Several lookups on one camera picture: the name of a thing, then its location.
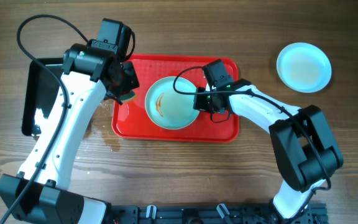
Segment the green and orange sponge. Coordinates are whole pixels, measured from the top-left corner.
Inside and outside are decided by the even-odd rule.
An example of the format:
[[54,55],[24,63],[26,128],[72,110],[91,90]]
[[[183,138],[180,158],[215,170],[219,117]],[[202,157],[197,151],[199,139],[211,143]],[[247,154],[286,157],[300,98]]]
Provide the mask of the green and orange sponge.
[[134,91],[130,91],[128,94],[121,96],[121,101],[123,103],[128,103],[136,98],[136,93]]

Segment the light blue plate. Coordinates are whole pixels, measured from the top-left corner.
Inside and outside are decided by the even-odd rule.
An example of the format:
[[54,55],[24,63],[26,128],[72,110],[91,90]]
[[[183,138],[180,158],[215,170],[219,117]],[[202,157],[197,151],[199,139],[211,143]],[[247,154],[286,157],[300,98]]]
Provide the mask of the light blue plate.
[[145,96],[145,110],[150,120],[163,129],[182,129],[193,123],[199,111],[193,109],[193,95],[173,89],[175,77],[156,81]]
[[276,69],[281,81],[300,93],[315,93],[324,89],[332,78],[328,56],[318,47],[296,42],[278,54]]

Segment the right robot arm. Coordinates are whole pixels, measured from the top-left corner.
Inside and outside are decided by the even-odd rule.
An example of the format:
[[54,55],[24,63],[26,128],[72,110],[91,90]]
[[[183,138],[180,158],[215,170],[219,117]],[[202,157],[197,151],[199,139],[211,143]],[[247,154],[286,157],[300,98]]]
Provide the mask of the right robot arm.
[[287,105],[248,80],[234,80],[220,59],[201,70],[208,85],[197,89],[194,109],[242,116],[269,133],[283,178],[273,208],[283,221],[300,217],[316,191],[331,188],[331,176],[344,163],[322,110]]

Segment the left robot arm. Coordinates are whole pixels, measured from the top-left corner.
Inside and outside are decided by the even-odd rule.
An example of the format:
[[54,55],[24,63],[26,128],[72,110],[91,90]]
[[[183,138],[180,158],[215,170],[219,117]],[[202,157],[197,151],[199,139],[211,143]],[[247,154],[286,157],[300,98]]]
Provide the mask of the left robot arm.
[[14,176],[0,178],[5,215],[30,223],[116,223],[110,203],[68,191],[73,163],[100,102],[135,97],[139,81],[130,57],[135,34],[103,19],[95,39],[72,45],[63,56],[59,89],[34,149]]

